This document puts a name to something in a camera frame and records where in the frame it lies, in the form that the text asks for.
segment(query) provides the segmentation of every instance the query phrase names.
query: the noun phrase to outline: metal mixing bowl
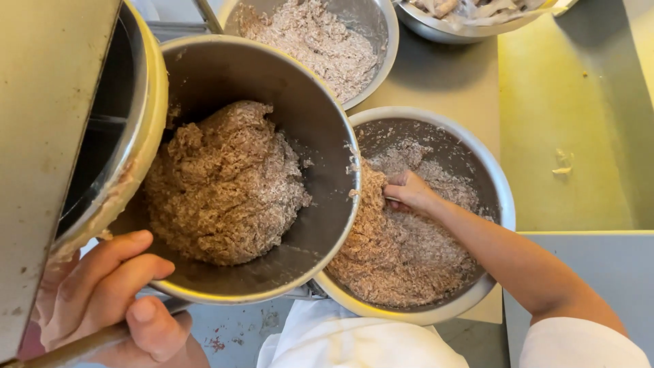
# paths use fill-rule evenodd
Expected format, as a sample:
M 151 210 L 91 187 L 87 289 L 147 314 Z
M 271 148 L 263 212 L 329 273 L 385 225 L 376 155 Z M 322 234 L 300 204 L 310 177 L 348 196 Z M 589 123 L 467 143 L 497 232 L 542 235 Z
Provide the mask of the metal mixing bowl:
M 170 123 L 199 122 L 239 100 L 270 103 L 268 117 L 282 130 L 300 159 L 313 204 L 282 238 L 282 245 L 244 265 L 217 267 L 189 261 L 155 237 L 148 251 L 171 260 L 175 272 L 151 286 L 195 303 L 254 303 L 278 297 L 304 284 L 336 254 L 349 233 L 358 203 L 360 175 L 346 173 L 354 132 L 341 106 L 325 86 L 297 61 L 266 45 L 240 37 L 203 35 L 162 45 L 169 72 Z M 164 141 L 171 132 L 164 134 Z M 137 193 L 111 225 L 115 233 L 149 229 L 143 193 Z
M 546 3 L 543 7 L 553 6 L 552 1 Z M 484 39 L 497 36 L 502 33 L 515 31 L 516 29 L 526 26 L 533 22 L 538 15 L 525 16 L 506 22 L 496 24 L 495 26 L 462 26 L 460 29 L 454 28 L 451 23 L 445 20 L 436 19 L 428 15 L 421 9 L 409 4 L 407 1 L 400 1 L 396 5 L 398 18 L 405 26 L 412 31 L 434 42 L 440 43 L 475 43 Z
M 454 121 L 412 107 L 380 107 L 363 111 L 350 122 L 358 136 L 362 157 L 374 157 L 412 138 L 434 151 L 425 160 L 436 160 L 445 171 L 471 179 L 479 205 L 501 226 L 515 230 L 515 208 L 509 183 L 491 152 L 468 130 Z M 495 286 L 495 280 L 478 266 L 462 289 L 432 304 L 389 308 L 362 301 L 327 270 L 315 277 L 320 287 L 339 304 L 363 317 L 378 317 L 418 325 L 432 325 L 467 311 Z
M 241 4 L 253 5 L 259 14 L 273 14 L 276 7 L 286 0 L 227 0 L 218 10 L 218 21 L 226 35 L 241 35 L 239 12 Z M 379 60 L 375 76 L 370 84 L 353 99 L 343 103 L 349 110 L 362 103 L 386 79 L 395 62 L 400 42 L 398 19 L 390 0 L 323 0 L 327 10 L 338 15 L 351 29 L 367 38 Z

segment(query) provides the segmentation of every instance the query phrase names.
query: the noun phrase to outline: white sleeve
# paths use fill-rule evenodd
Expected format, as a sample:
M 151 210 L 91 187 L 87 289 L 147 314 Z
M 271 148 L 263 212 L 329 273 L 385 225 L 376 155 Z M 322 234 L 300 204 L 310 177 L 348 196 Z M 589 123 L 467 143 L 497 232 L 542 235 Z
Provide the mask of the white sleeve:
M 577 318 L 547 318 L 527 333 L 520 368 L 650 368 L 645 353 L 622 334 Z

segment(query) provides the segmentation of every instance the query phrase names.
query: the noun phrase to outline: red stain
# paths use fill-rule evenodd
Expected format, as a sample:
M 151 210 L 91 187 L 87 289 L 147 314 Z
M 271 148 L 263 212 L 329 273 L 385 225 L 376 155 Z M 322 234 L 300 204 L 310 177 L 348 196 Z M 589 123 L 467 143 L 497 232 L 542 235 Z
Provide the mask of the red stain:
M 209 344 L 205 345 L 206 348 L 212 348 L 214 353 L 217 353 L 218 350 L 225 349 L 225 344 L 220 342 L 219 336 L 216 336 L 214 339 L 209 340 Z

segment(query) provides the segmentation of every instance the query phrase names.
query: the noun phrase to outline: human hand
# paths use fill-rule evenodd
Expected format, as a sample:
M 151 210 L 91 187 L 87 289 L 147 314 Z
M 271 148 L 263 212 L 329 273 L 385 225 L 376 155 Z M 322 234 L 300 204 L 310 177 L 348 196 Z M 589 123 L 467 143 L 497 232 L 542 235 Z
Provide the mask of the human hand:
M 412 209 L 421 213 L 426 213 L 433 201 L 441 200 L 441 197 L 411 170 L 405 170 L 391 178 L 384 188 L 384 196 L 400 200 L 389 201 L 391 207 L 396 210 Z
M 84 258 L 46 270 L 33 318 L 49 352 L 126 320 L 131 338 L 88 359 L 111 368 L 155 367 L 185 354 L 192 320 L 183 312 L 172 317 L 156 297 L 135 301 L 151 280 L 173 273 L 175 266 L 156 255 L 142 254 L 152 243 L 148 231 L 101 242 Z

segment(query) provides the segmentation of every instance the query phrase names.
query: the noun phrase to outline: meat mixture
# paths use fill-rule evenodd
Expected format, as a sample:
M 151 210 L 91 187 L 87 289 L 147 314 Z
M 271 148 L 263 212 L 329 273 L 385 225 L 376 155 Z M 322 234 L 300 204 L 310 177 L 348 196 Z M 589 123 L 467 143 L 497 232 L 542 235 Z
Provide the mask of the meat mixture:
M 320 0 L 288 0 L 273 16 L 243 7 L 241 35 L 295 58 L 345 103 L 370 84 L 377 55 L 370 41 L 348 29 Z
M 479 199 L 467 179 L 422 160 L 431 150 L 407 140 L 362 160 L 358 215 L 327 269 L 364 301 L 397 308 L 432 303 L 462 287 L 476 268 L 476 261 L 440 224 L 385 206 L 387 179 L 410 169 L 444 199 L 477 211 Z
M 187 258 L 230 266 L 281 243 L 311 203 L 299 158 L 265 118 L 272 106 L 233 103 L 180 127 L 145 178 L 152 230 Z

